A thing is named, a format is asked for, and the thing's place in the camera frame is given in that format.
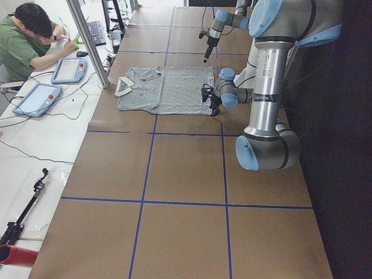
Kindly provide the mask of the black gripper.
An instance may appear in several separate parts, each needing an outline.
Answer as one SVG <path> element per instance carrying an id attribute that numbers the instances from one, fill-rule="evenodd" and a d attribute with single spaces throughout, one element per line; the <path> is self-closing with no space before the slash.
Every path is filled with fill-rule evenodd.
<path id="1" fill-rule="evenodd" d="M 204 63 L 206 63 L 208 61 L 208 59 L 210 58 L 210 55 L 212 53 L 212 49 L 217 47 L 217 39 L 213 38 L 213 37 L 208 37 L 207 45 L 208 45 L 208 48 L 205 52 L 204 59 L 203 59 Z"/>
<path id="2" fill-rule="evenodd" d="M 219 106 L 221 104 L 221 98 L 217 96 L 215 93 L 212 93 L 210 96 L 210 108 L 212 110 L 211 116 L 216 117 L 220 113 Z"/>

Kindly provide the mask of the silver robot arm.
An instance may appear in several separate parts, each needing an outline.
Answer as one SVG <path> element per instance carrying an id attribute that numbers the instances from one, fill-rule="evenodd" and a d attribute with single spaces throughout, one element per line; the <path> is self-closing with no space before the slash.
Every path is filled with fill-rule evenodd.
<path id="1" fill-rule="evenodd" d="M 218 53 L 228 54 L 235 51 L 249 51 L 255 40 L 248 34 L 249 17 L 248 1 L 237 1 L 235 12 L 219 9 L 215 15 L 213 24 L 207 30 L 199 33 L 199 39 L 207 38 L 207 49 L 203 63 L 210 58 L 214 49 Z"/>
<path id="2" fill-rule="evenodd" d="M 337 40 L 343 9 L 342 1 L 238 1 L 234 13 L 217 11 L 212 27 L 205 32 L 207 55 L 226 26 L 248 30 L 257 49 L 252 88 L 236 85 L 234 71 L 224 68 L 214 88 L 202 90 L 213 116 L 220 106 L 250 104 L 249 124 L 235 142 L 242 168 L 286 169 L 299 159 L 300 140 L 278 117 L 287 55 L 292 47 L 317 47 Z"/>

